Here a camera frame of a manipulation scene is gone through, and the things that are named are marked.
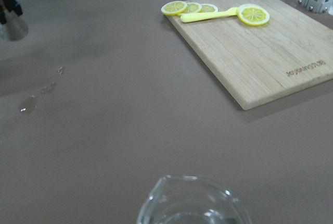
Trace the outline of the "lemon slice middle of row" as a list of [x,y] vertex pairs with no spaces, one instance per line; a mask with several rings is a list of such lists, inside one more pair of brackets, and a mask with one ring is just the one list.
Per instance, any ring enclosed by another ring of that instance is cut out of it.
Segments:
[[186,9],[183,11],[184,14],[199,13],[202,10],[202,5],[196,2],[188,2]]

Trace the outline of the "steel jigger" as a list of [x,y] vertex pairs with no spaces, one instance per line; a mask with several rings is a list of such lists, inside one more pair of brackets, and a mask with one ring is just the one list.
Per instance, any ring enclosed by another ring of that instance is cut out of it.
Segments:
[[29,27],[15,12],[4,11],[5,24],[1,24],[1,37],[8,41],[19,41],[28,35]]

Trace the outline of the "lemon slice on knife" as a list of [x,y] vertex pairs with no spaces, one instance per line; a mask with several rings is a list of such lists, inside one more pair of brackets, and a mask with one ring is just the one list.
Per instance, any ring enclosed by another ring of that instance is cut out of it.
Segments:
[[262,26],[269,22],[270,14],[261,6],[243,4],[238,7],[237,17],[249,26]]

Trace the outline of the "clear glass measuring cup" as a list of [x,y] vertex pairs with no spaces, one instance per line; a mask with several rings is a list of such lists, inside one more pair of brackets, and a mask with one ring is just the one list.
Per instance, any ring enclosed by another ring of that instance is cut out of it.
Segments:
[[137,223],[252,223],[230,188],[203,176],[164,175],[142,204]]

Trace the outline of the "wooden cutting board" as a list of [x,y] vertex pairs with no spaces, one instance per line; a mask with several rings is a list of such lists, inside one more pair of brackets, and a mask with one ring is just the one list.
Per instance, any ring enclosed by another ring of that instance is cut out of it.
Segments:
[[252,27],[237,17],[182,23],[170,16],[244,110],[332,79],[332,29],[280,0],[202,0],[220,10],[257,4],[270,13]]

